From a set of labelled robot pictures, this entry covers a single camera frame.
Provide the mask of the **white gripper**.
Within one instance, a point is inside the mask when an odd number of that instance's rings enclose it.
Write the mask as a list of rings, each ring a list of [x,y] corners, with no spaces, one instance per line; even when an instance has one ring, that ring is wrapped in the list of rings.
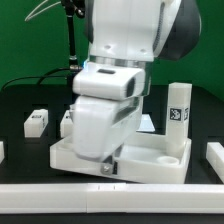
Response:
[[[140,126],[144,84],[140,68],[92,62],[74,78],[73,91],[79,95],[73,111],[74,151],[86,160],[105,159],[104,175],[117,173],[110,155]]]

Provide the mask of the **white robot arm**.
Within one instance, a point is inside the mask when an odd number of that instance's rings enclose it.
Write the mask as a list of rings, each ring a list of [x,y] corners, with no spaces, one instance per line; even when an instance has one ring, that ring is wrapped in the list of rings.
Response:
[[[83,172],[111,172],[114,153],[136,133],[156,58],[178,60],[197,44],[196,0],[87,0],[91,43],[73,80],[73,149]]]

